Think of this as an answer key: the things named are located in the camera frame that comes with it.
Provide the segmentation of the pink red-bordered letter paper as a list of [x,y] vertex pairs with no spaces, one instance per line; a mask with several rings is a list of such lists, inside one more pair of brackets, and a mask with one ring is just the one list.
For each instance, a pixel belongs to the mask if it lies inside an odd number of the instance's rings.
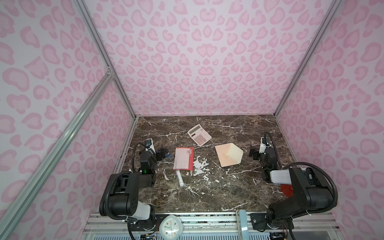
[[193,170],[194,148],[176,148],[174,170]]

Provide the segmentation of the peach envelope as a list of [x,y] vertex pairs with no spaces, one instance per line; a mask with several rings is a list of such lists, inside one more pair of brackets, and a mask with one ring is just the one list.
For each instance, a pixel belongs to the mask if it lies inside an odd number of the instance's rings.
[[242,161],[244,151],[233,143],[215,146],[221,167],[238,165]]

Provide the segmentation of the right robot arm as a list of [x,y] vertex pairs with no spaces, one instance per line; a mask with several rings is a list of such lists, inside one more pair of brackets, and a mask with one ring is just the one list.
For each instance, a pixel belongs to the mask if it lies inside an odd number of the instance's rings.
[[337,205],[338,191],[332,178],[321,168],[305,162],[281,167],[274,148],[250,149],[249,156],[259,161],[262,178],[268,184],[290,187],[290,195],[271,203],[264,216],[252,214],[253,229],[294,229],[293,221],[305,215],[324,213]]

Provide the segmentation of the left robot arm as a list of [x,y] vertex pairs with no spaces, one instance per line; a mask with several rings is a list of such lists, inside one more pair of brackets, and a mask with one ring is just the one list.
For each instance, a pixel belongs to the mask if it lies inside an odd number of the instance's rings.
[[168,150],[140,153],[138,172],[112,174],[103,193],[99,213],[113,220],[133,223],[134,230],[152,230],[156,226],[154,207],[139,201],[140,189],[151,188],[156,183],[157,162],[167,157]]

